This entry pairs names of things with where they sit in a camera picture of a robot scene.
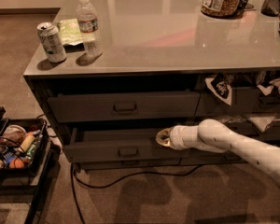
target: concrete floor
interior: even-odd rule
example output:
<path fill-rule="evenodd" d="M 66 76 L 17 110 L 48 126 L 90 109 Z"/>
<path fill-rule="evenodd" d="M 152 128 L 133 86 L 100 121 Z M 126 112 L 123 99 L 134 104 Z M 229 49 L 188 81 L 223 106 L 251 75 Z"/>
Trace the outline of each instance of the concrete floor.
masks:
<path fill-rule="evenodd" d="M 34 119 L 42 114 L 22 74 L 39 45 L 36 26 L 53 19 L 54 14 L 0 15 L 0 105 L 6 118 Z M 63 153 L 58 163 L 60 169 L 51 175 L 34 223 L 80 223 L 70 163 Z M 180 174 L 191 169 L 82 171 L 77 176 L 102 186 L 139 171 Z M 183 177 L 134 175 L 106 189 L 74 184 L 86 223 L 280 223 L 280 188 L 247 163 L 207 165 Z M 0 223 L 23 223 L 27 208 L 28 203 L 0 203 Z"/>

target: silver can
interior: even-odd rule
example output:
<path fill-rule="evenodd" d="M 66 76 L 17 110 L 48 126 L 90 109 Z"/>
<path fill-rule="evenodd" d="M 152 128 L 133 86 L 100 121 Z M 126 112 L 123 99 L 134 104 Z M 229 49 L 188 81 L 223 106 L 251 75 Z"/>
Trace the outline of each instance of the silver can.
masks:
<path fill-rule="evenodd" d="M 66 59 L 66 52 L 59 37 L 58 28 L 49 21 L 37 25 L 38 36 L 51 63 L 60 63 Z"/>

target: white countertop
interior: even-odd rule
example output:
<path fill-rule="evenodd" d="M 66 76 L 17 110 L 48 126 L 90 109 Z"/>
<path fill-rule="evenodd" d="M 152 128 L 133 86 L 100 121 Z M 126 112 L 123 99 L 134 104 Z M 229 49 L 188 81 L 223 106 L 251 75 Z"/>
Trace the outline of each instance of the white countertop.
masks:
<path fill-rule="evenodd" d="M 254 9 L 241 19 L 214 19 L 200 11 L 202 0 L 91 0 L 103 55 L 80 65 L 84 51 L 72 52 L 52 65 L 39 46 L 24 74 L 280 69 L 279 19 L 260 13 L 263 1 L 249 0 Z M 76 7 L 77 0 L 66 0 L 56 21 L 74 18 Z"/>

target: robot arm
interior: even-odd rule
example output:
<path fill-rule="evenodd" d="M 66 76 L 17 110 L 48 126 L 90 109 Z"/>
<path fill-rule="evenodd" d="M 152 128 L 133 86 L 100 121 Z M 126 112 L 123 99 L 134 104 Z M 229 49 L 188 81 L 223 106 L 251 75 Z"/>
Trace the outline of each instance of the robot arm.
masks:
<path fill-rule="evenodd" d="M 198 126 L 174 126 L 162 130 L 157 134 L 157 142 L 177 150 L 185 148 L 198 148 L 210 152 L 230 150 L 271 177 L 280 186 L 280 147 L 235 133 L 214 119 L 206 119 Z"/>

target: power cord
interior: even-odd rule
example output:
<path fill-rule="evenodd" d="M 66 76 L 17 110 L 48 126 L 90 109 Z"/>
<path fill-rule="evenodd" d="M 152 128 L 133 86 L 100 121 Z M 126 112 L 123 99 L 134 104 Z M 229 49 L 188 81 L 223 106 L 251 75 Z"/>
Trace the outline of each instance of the power cord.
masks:
<path fill-rule="evenodd" d="M 143 172 L 137 172 L 137 173 L 132 173 L 132 174 L 129 174 L 129 175 L 125 175 L 125 176 L 122 176 L 121 178 L 113 181 L 112 183 L 110 184 L 107 184 L 107 185 L 103 185 L 103 186 L 94 186 L 94 185 L 91 185 L 91 184 L 87 184 L 83 181 L 81 181 L 79 178 L 77 178 L 77 171 L 73 165 L 73 163 L 71 164 L 71 184 L 72 184 L 72 191 L 73 191 L 73 196 L 74 196 L 74 200 L 75 200 L 75 205 L 76 205 L 76 208 L 77 208 L 77 211 L 78 211 L 78 215 L 80 217 L 80 220 L 83 224 L 85 224 L 85 220 L 84 220 L 84 217 L 82 215 L 82 212 L 81 212 L 81 209 L 79 207 L 79 204 L 77 202 L 77 196 L 76 196 L 76 191 L 75 191 L 75 186 L 74 186 L 74 178 L 75 180 L 87 187 L 87 188 L 91 188 L 91 189 L 105 189 L 105 188 L 109 188 L 111 187 L 112 185 L 115 185 L 116 183 L 120 182 L 121 180 L 127 178 L 127 177 L 131 177 L 131 176 L 134 176 L 134 175 L 167 175 L 167 176 L 186 176 L 186 175 L 190 175 L 192 174 L 193 172 L 195 172 L 197 169 L 201 168 L 203 165 L 200 164 L 200 165 L 197 165 L 195 166 L 194 168 L 192 168 L 191 170 L 189 170 L 188 172 L 184 173 L 184 174 L 170 174 L 170 173 L 161 173 L 161 172 L 153 172 L 153 171 L 143 171 Z"/>

